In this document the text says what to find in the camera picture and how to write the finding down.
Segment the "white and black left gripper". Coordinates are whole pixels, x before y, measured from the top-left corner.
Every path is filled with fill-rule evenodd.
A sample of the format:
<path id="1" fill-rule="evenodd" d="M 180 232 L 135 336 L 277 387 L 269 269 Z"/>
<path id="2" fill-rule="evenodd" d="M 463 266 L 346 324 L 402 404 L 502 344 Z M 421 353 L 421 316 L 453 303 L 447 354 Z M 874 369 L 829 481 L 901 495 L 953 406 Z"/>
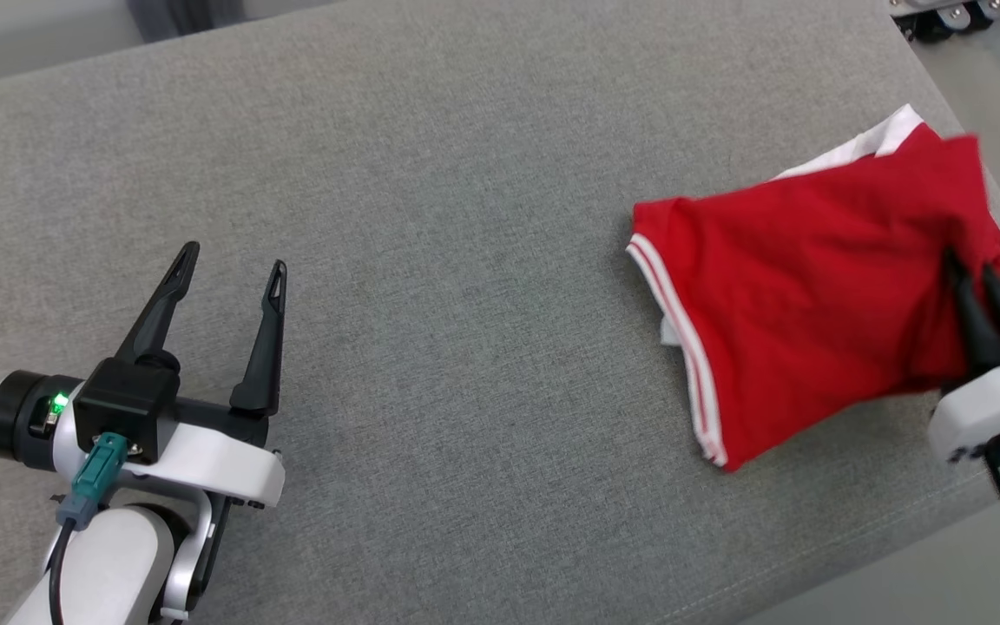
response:
<path id="1" fill-rule="evenodd" d="M 178 358 L 164 349 L 164 341 L 174 310 L 188 293 L 199 253 L 197 241 L 188 241 L 179 250 L 115 353 L 119 371 L 132 365 L 181 371 Z M 276 260 L 263 292 L 261 321 L 245 375 L 231 391 L 229 404 L 235 414 L 277 414 L 286 289 L 288 266 Z M 0 458 L 56 472 L 66 480 L 75 478 L 88 455 L 78 444 L 71 404 L 81 385 L 79 378 L 63 375 L 8 373 L 0 381 Z M 263 448 L 261 435 L 230 436 L 210 422 L 187 422 L 187 417 L 202 416 L 206 408 L 203 401 L 179 399 L 177 415 L 160 420 L 159 460 L 147 465 L 129 458 L 120 472 L 120 485 L 150 493 L 166 487 L 190 488 L 277 506 L 286 478 L 280 457 Z"/>

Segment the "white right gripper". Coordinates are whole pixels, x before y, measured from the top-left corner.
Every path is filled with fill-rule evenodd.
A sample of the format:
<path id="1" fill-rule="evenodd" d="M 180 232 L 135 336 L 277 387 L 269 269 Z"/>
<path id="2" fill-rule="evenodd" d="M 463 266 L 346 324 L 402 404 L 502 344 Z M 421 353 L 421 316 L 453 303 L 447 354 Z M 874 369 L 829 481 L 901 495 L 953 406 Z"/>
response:
<path id="1" fill-rule="evenodd" d="M 1000 332 L 989 320 L 975 280 L 955 250 L 945 250 L 944 271 L 955 298 L 967 364 L 965 376 L 977 377 L 943 395 L 929 422 L 933 455 L 955 463 L 1000 435 Z M 983 286 L 990 313 L 1000 328 L 1000 274 L 992 264 L 984 265 Z"/>

